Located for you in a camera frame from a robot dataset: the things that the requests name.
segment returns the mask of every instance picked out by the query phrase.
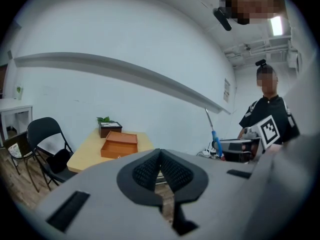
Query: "white wall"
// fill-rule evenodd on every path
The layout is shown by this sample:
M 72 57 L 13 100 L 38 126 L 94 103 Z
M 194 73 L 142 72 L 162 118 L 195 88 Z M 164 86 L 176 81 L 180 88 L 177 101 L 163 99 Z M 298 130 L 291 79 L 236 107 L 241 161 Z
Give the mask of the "white wall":
M 20 26 L 13 22 L 7 32 L 4 36 L 2 43 L 0 44 L 0 65 L 8 64 L 6 72 L 5 72 L 5 78 L 4 78 L 4 85 L 2 90 L 2 98 L 14 98 L 14 81 L 16 77 L 16 71 L 14 62 L 12 59 L 9 59 L 8 51 L 11 51 L 14 49 L 14 44 L 17 40 L 17 37 L 19 35 Z M 6 115 L 5 116 L 5 122 L 6 125 L 13 126 L 14 125 L 14 115 Z
M 278 76 L 279 83 L 277 93 L 280 97 L 284 97 L 296 82 L 296 71 L 294 68 L 289 68 L 286 62 L 269 64 Z M 226 139 L 238 137 L 242 129 L 239 122 L 247 112 L 249 106 L 263 96 L 261 89 L 257 87 L 256 66 L 248 66 L 235 70 L 235 79 L 237 89 L 235 92 L 234 112 L 232 115 L 226 116 L 230 121 L 230 127 L 225 136 Z
M 73 52 L 132 63 L 173 79 L 231 112 L 230 63 L 200 27 L 156 0 L 64 0 L 34 23 L 17 57 Z
M 233 111 L 235 76 L 227 59 L 193 21 L 155 0 L 57 2 L 34 21 L 15 56 L 44 52 L 95 54 L 130 62 L 179 81 Z M 55 118 L 74 150 L 98 126 L 96 117 L 106 116 L 119 121 L 123 130 L 146 132 L 156 148 L 195 155 L 208 145 L 211 129 L 202 107 L 93 74 L 93 66 L 79 67 L 84 70 L 20 67 L 15 79 L 24 88 L 22 99 L 33 103 L 33 119 Z M 225 78 L 231 84 L 229 103 L 223 100 Z M 54 152 L 62 145 L 52 139 L 42 147 Z

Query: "wooden table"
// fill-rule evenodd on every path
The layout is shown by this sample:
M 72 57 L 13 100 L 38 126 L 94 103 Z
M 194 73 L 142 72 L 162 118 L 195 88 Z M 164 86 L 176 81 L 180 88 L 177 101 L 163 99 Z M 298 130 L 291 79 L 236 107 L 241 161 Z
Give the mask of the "wooden table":
M 1 114 L 1 123 L 4 139 L 8 139 L 7 126 L 6 126 L 6 116 L 15 115 L 15 129 L 17 133 L 20 133 L 19 122 L 18 122 L 18 113 L 28 112 L 29 123 L 32 122 L 32 105 L 26 103 L 23 100 L 18 100 L 14 98 L 2 98 L 0 99 L 0 114 Z M 3 146 L 2 138 L 0 136 L 0 144 Z
M 123 133 L 137 135 L 138 152 L 155 149 L 144 132 L 123 131 Z M 112 158 L 101 157 L 100 150 L 105 141 L 105 138 L 100 138 L 99 130 L 96 128 L 69 159 L 66 164 L 68 169 L 72 172 L 79 173 L 90 166 L 113 160 Z

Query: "chair leg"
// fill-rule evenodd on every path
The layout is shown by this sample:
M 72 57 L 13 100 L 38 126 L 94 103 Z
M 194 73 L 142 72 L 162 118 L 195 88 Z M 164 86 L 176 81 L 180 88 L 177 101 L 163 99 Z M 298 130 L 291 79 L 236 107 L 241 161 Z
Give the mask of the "chair leg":
M 30 171 L 29 171 L 29 169 L 28 169 L 28 165 L 27 165 L 26 160 L 23 160 L 23 162 L 24 162 L 24 165 L 25 165 L 26 171 L 27 171 L 27 173 L 28 173 L 28 175 L 29 175 L 29 177 L 30 177 L 30 180 L 31 180 L 31 182 L 32 182 L 32 184 L 33 184 L 33 186 L 34 186 L 35 190 L 39 193 L 39 190 L 37 189 L 37 186 L 36 186 L 36 184 L 35 184 L 34 180 L 33 180 L 33 179 L 32 179 L 32 177 L 31 177 L 31 174 L 30 174 Z
M 53 183 L 56 184 L 57 186 L 59 186 L 59 184 L 54 180 L 52 179 Z
M 20 175 L 20 172 L 19 172 L 19 170 L 18 170 L 18 166 L 15 164 L 14 159 L 13 159 L 11 156 L 10 156 L 10 158 L 11 158 L 11 160 L 12 160 L 12 163 L 13 163 L 14 168 L 16 169 L 16 172 L 18 173 L 18 175 Z
M 49 191 L 51 191 L 51 188 L 50 188 L 49 183 L 48 183 L 48 181 L 47 181 L 46 175 L 44 174 L 44 171 L 41 170 L 41 172 L 42 172 L 42 176 L 43 176 L 43 178 L 44 178 L 44 181 L 45 181 L 46 186 L 48 187 Z

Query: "potted plant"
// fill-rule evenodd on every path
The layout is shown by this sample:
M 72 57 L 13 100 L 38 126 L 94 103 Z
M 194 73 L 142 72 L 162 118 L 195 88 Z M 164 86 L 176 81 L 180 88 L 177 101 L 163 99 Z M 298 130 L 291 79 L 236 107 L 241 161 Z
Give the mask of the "potted plant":
M 96 120 L 98 121 L 98 124 L 99 124 L 100 138 L 107 137 L 110 131 L 118 132 L 118 133 L 122 132 L 122 126 L 118 122 L 110 120 L 109 116 L 105 118 L 97 117 Z
M 16 90 L 16 99 L 21 100 L 23 88 L 21 87 L 21 85 L 17 85 L 15 90 Z

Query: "black shirt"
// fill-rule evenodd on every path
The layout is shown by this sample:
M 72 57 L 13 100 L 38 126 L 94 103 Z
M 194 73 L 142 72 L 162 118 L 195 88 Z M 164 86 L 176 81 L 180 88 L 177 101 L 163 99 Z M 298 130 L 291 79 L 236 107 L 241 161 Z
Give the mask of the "black shirt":
M 283 142 L 287 142 L 300 134 L 296 124 L 291 127 L 284 100 L 278 95 L 271 99 L 266 97 L 259 99 L 251 115 L 244 116 L 239 125 L 242 128 L 251 127 L 270 115 L 273 117 L 280 134 L 280 138 L 275 144 L 281 145 Z

